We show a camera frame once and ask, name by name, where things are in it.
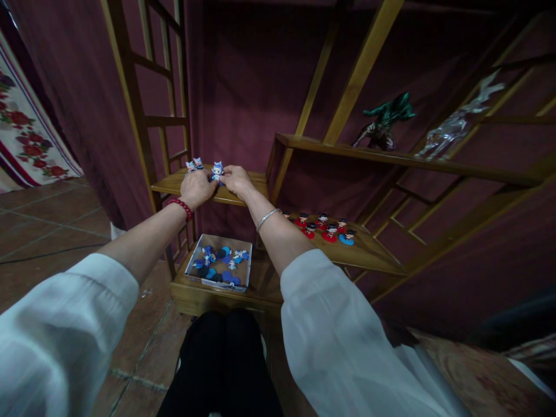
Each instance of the floral rug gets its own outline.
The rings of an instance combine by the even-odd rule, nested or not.
[[[82,176],[0,31],[0,193]]]

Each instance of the white sleeve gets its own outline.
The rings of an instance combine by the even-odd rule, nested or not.
[[[137,301],[120,263],[89,255],[0,316],[0,415],[90,415]]]
[[[319,416],[447,415],[394,353],[375,311],[321,250],[280,282],[291,373]]]

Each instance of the silver bracelet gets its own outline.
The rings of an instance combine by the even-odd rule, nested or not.
[[[259,232],[259,229],[261,228],[262,224],[266,221],[266,219],[268,219],[271,215],[273,215],[277,211],[282,212],[279,208],[275,208],[274,210],[272,210],[270,213],[268,213],[266,216],[264,216],[261,219],[261,221],[257,225],[257,228],[255,229],[257,231],[257,233]]]

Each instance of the red figurine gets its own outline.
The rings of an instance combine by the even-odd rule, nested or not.
[[[336,234],[337,231],[338,231],[338,229],[336,228],[336,225],[334,223],[327,224],[326,225],[326,233],[323,233],[324,240],[326,240],[327,242],[330,242],[330,243],[336,242],[338,240],[338,238],[334,235]]]
[[[297,224],[299,227],[305,227],[305,225],[307,224],[307,218],[308,216],[305,213],[300,213],[299,217],[295,219],[295,224]]]
[[[309,222],[309,223],[307,223],[307,226],[305,226],[305,230],[303,230],[303,233],[309,239],[313,240],[314,239],[314,231],[316,229],[317,229],[317,225],[313,222]]]
[[[348,221],[345,220],[345,219],[338,220],[338,233],[345,233],[346,232],[346,226],[348,225],[347,222]]]
[[[327,221],[328,221],[328,214],[319,213],[319,221],[317,221],[317,227],[321,230],[326,230]]]

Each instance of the brown floor tile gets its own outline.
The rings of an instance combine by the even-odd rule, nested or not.
[[[114,403],[119,398],[122,390],[125,388],[127,380],[118,378],[115,375],[108,374],[104,381],[103,387],[98,393],[97,400],[94,403],[92,417],[108,417],[112,411]]]
[[[174,378],[180,347],[190,325],[191,316],[179,314],[172,305],[135,375],[168,388]]]
[[[155,416],[165,396],[165,392],[132,381],[118,404],[115,416]]]
[[[110,237],[110,220],[102,207],[94,213],[74,221],[71,226]]]
[[[76,246],[106,242],[108,242],[108,239],[90,233],[60,228],[50,236],[2,259],[2,262],[44,255]],[[2,289],[0,291],[0,313],[10,308],[35,285],[58,272],[69,269],[97,250],[98,247],[77,249],[29,261],[0,265],[0,288]]]
[[[152,294],[141,298],[144,290],[151,289]],[[157,262],[139,290],[137,304],[127,317],[122,339],[112,356],[112,368],[131,374],[170,300],[170,272],[165,262]]]
[[[282,411],[287,416],[316,416],[313,407],[291,376],[286,349],[281,334],[270,335],[268,361],[270,377],[280,399]]]
[[[92,188],[76,187],[61,196],[53,196],[15,211],[56,223],[70,224],[99,206]]]
[[[68,180],[68,182],[70,184],[78,184],[78,185],[87,185],[87,186],[89,186],[89,182],[87,181],[87,178],[85,178],[85,177],[73,178],[71,180]]]
[[[0,258],[57,228],[18,214],[0,213]]]
[[[0,207],[3,209],[14,209],[43,198],[62,193],[78,187],[68,181],[55,182],[54,184],[42,185],[20,191],[0,195]]]

